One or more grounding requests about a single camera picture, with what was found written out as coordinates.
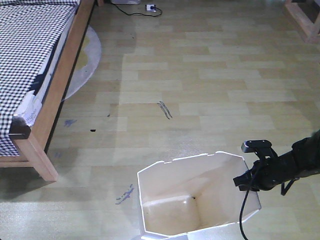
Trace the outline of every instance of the mattress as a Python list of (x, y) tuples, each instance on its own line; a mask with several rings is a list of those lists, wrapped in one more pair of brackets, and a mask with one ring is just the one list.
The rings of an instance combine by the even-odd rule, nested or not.
[(45, 100), (46, 93), (54, 75), (57, 63), (60, 58), (60, 54), (65, 45), (73, 18), (74, 14), (68, 20), (65, 29), (63, 30), (59, 40), (56, 43), (56, 47), (52, 52), (48, 54), (43, 62), (43, 65), (38, 73), (38, 76), (41, 76), (45, 73), (44, 78), (41, 79), (42, 83), (40, 84), (40, 86), (37, 86), (36, 89), (29, 90), (26, 93), (20, 105), (13, 114), (12, 122), (25, 123), (29, 127), (34, 125), (36, 118), (41, 110), (42, 103)]
[(0, 5), (0, 156), (19, 155), (9, 137), (14, 114), (76, 9)]

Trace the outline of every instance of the bed leg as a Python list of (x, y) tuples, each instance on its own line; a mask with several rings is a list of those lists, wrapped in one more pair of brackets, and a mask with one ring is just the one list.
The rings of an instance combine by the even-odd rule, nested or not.
[(17, 139), (15, 140), (15, 143), (32, 167), (34, 167), (45, 181), (55, 182), (58, 180), (58, 173), (55, 167), (52, 165), (44, 150), (40, 147), (32, 132), (28, 139)]
[(105, 4), (104, 0), (97, 0), (96, 2), (98, 3), (99, 7), (102, 7)]

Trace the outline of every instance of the floor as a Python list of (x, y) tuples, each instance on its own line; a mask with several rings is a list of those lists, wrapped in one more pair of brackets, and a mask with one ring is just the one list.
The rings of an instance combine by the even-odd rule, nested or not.
[[(242, 153), (243, 141), (267, 139), (281, 155), (320, 128), (320, 47), (302, 42), (283, 0), (142, 0), (122, 9), (144, 13), (146, 3), (163, 15), (94, 10), (102, 59), (62, 109), (48, 151), (59, 180), (0, 170), (2, 240), (140, 239), (139, 170), (216, 151), (251, 167), (257, 157)], [(320, 175), (259, 198), (261, 211), (244, 223), (248, 239), (319, 239)], [(241, 240), (233, 225), (204, 239)]]

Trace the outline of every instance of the white rug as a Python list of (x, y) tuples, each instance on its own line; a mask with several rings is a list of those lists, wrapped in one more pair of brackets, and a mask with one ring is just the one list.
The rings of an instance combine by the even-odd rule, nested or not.
[(91, 78), (100, 62), (101, 54), (99, 37), (95, 30), (88, 26), (64, 100), (75, 94)]

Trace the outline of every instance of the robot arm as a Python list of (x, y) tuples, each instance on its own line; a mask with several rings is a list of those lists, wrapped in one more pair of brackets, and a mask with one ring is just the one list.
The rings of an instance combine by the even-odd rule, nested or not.
[(281, 156), (271, 146), (267, 140), (249, 140), (242, 144), (244, 153), (254, 152), (259, 160), (243, 175), (233, 179), (240, 191), (268, 191), (281, 184), (284, 196), (294, 181), (320, 173), (320, 130), (295, 142), (292, 150)]

